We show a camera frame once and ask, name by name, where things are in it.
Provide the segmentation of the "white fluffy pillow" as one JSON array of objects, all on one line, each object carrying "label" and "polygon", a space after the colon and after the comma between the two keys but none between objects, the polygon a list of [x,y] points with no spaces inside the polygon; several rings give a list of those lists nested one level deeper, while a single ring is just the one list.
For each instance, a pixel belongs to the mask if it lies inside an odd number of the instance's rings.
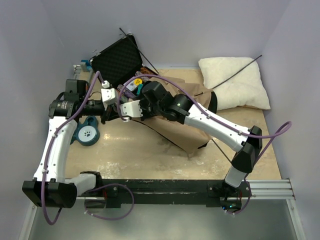
[{"label": "white fluffy pillow", "polygon": [[217,97],[217,109],[270,110],[258,63],[250,57],[209,57],[198,61],[203,84]]}]

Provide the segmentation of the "teal plastic clip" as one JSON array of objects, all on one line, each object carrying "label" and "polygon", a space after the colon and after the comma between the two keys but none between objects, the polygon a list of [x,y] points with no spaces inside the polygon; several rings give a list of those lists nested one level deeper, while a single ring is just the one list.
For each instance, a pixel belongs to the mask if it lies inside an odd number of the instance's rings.
[{"label": "teal plastic clip", "polygon": [[144,86],[143,84],[139,84],[139,85],[138,85],[137,92],[136,92],[136,96],[139,96],[139,95],[140,95],[143,86]]}]

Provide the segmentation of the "white playing card deck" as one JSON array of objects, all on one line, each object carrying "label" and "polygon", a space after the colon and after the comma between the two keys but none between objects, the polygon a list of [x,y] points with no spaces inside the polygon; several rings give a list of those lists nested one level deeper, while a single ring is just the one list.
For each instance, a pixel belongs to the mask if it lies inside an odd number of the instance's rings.
[{"label": "white playing card deck", "polygon": [[135,85],[134,84],[134,80],[132,80],[127,86],[126,88],[131,91],[131,92],[134,92],[137,88],[138,88],[138,85]]}]

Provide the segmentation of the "yellow big blind button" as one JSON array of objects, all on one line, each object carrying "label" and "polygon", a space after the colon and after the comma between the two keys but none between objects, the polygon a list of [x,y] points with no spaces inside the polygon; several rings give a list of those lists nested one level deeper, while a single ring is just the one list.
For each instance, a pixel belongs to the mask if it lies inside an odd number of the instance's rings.
[{"label": "yellow big blind button", "polygon": [[140,79],[140,78],[136,78],[135,80],[134,80],[134,84],[135,85],[140,85],[140,84],[142,84],[143,83],[143,81],[142,81],[142,79]]}]

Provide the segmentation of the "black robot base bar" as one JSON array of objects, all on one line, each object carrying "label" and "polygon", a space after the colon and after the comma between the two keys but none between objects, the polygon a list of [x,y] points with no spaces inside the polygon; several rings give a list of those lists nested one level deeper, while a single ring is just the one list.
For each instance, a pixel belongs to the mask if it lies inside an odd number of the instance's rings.
[{"label": "black robot base bar", "polygon": [[136,205],[205,205],[232,210],[252,196],[247,182],[233,188],[218,179],[103,179],[103,189],[81,195],[87,200],[104,200],[107,208],[122,204]]}]

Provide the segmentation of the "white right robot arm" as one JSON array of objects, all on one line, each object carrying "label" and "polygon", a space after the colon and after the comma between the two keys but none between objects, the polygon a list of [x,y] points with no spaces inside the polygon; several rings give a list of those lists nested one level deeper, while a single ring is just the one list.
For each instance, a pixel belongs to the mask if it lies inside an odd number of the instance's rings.
[{"label": "white right robot arm", "polygon": [[144,118],[162,116],[182,125],[197,128],[229,146],[235,155],[223,183],[223,192],[230,197],[241,190],[244,178],[253,171],[262,150],[262,130],[244,127],[211,112],[186,94],[173,96],[164,86],[151,81],[139,95]]}]

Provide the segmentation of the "teal double pet bowl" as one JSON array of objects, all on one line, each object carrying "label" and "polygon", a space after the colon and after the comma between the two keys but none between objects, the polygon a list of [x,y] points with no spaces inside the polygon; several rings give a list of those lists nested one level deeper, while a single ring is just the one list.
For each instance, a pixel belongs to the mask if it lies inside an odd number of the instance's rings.
[{"label": "teal double pet bowl", "polygon": [[79,122],[77,124],[70,144],[73,144],[74,141],[79,142],[82,146],[85,147],[96,144],[100,138],[98,124],[98,120],[95,116],[87,116],[84,122]]}]

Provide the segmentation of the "orange and teal toy block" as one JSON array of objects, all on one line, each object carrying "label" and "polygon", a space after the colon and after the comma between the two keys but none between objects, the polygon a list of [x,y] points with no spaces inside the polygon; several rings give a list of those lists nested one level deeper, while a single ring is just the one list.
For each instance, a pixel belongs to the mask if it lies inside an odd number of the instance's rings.
[{"label": "orange and teal toy block", "polygon": [[81,69],[82,69],[83,72],[90,72],[90,71],[93,70],[91,65],[90,65],[89,60],[86,60],[86,59],[82,59],[80,61],[80,66],[81,66]]}]

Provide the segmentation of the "beige fabric pet tent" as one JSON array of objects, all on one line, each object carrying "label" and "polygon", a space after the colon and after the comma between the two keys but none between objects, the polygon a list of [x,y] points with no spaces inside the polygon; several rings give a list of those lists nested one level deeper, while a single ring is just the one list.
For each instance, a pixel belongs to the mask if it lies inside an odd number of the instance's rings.
[{"label": "beige fabric pet tent", "polygon": [[[206,88],[200,83],[187,83],[180,78],[167,76],[166,79],[180,86],[191,95],[196,102],[212,113],[217,112],[218,99],[213,90]],[[155,116],[146,120],[134,118],[133,120],[154,130],[168,141],[184,150],[188,155],[206,147],[212,138],[209,134],[200,129],[180,124],[176,121],[169,121],[163,116]]]}]

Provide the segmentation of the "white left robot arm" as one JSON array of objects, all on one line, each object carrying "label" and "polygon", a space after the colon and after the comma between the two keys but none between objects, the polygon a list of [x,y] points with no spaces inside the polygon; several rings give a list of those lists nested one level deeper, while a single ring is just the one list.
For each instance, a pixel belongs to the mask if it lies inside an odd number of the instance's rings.
[{"label": "white left robot arm", "polygon": [[25,180],[23,193],[37,206],[71,208],[78,196],[88,192],[99,196],[104,190],[97,171],[83,171],[67,179],[66,162],[73,141],[95,144],[100,137],[95,117],[100,122],[115,120],[118,114],[104,107],[101,100],[91,100],[92,87],[86,80],[68,79],[65,91],[49,105],[49,128],[39,166],[32,180]]}]

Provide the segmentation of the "red poker chip roll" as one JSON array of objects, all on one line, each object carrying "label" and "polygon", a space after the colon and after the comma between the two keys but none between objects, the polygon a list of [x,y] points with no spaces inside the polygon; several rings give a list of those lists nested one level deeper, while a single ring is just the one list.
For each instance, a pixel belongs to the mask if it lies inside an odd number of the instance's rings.
[{"label": "red poker chip roll", "polygon": [[157,75],[156,72],[152,71],[147,66],[142,66],[139,71],[144,75]]}]

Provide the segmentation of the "black poker chip case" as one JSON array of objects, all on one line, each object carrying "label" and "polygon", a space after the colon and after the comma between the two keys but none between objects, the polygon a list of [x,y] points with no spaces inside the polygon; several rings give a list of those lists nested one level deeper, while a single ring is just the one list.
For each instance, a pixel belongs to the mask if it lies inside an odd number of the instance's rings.
[{"label": "black poker chip case", "polygon": [[122,37],[89,60],[93,71],[99,71],[103,80],[108,81],[114,88],[123,85],[135,76],[136,72],[140,72],[142,66],[146,66],[130,40],[136,39],[132,35]]}]

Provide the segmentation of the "purple poker chip roll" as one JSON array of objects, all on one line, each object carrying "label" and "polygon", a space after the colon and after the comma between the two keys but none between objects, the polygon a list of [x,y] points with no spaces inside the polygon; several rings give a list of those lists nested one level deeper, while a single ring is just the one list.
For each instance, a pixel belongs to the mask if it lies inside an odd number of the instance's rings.
[{"label": "purple poker chip roll", "polygon": [[127,97],[128,99],[134,99],[134,98],[136,97],[129,89],[127,89],[126,87],[124,87],[122,84],[119,84],[119,85],[117,86],[117,90],[118,90],[118,91],[123,90],[124,96]]}]

